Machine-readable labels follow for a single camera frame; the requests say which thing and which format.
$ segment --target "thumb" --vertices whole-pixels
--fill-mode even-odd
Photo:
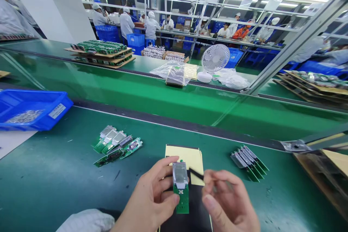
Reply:
[[[179,204],[180,196],[173,194],[158,204],[158,222],[159,226],[163,224],[174,212],[175,207]]]
[[[214,223],[218,226],[219,231],[234,231],[234,224],[229,220],[225,211],[212,195],[205,195],[202,201]]]

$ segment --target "white fan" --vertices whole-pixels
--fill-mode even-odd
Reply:
[[[229,61],[229,49],[226,45],[217,44],[210,46],[202,56],[203,72],[197,73],[197,80],[209,83],[213,76],[210,73],[221,70]]]

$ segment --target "white cap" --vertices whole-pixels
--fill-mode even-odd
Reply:
[[[280,18],[279,17],[275,17],[275,18],[272,19],[272,24],[276,25],[277,23],[279,23],[279,21],[280,21]]]
[[[154,12],[150,11],[150,12],[149,12],[149,17],[152,18],[152,19],[155,19],[155,14],[154,14]]]
[[[94,10],[97,10],[97,9],[100,8],[100,5],[98,5],[97,3],[94,3],[94,4],[92,5],[92,8],[93,8]]]

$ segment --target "white pillar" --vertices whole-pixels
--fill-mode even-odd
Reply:
[[[95,40],[81,0],[21,0],[47,39],[67,43]]]

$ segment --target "green workbench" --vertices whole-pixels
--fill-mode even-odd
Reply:
[[[97,168],[93,163],[101,155],[91,144],[109,124],[141,137],[143,147]],[[249,145],[270,169],[264,180],[254,183],[229,158],[238,142],[72,107],[51,131],[36,133],[0,160],[0,231],[55,231],[71,214],[85,209],[122,211],[139,177],[165,156],[166,144],[198,147],[204,169],[238,175],[261,231],[348,229],[289,153]]]

